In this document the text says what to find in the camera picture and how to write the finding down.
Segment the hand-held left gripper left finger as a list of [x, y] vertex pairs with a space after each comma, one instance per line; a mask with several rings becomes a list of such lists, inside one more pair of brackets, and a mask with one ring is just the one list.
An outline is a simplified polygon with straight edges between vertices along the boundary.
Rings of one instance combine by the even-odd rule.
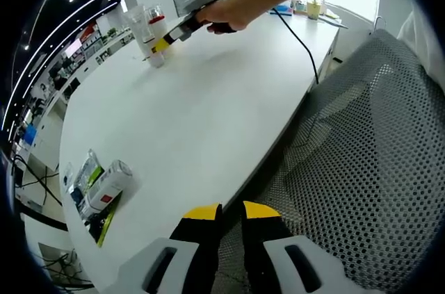
[[223, 210], [219, 203], [183, 215], [168, 238], [157, 238], [124, 263], [117, 293], [210, 293], [218, 270]]

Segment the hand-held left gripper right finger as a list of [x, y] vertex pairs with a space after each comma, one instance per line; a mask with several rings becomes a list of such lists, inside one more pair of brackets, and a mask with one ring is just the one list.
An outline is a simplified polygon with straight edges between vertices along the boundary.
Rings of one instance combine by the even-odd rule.
[[294, 236], [269, 206], [244, 201], [244, 266], [253, 293], [351, 293], [342, 263]]

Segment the person's right hand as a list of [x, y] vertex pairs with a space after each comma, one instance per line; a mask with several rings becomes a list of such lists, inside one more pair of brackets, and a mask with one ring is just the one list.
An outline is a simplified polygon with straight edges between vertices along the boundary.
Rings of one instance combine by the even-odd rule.
[[217, 35], [223, 32], [216, 23], [227, 23], [232, 30], [242, 31], [254, 19], [248, 5], [239, 0], [217, 0], [201, 9], [195, 18], [199, 23], [209, 24], [207, 31]]

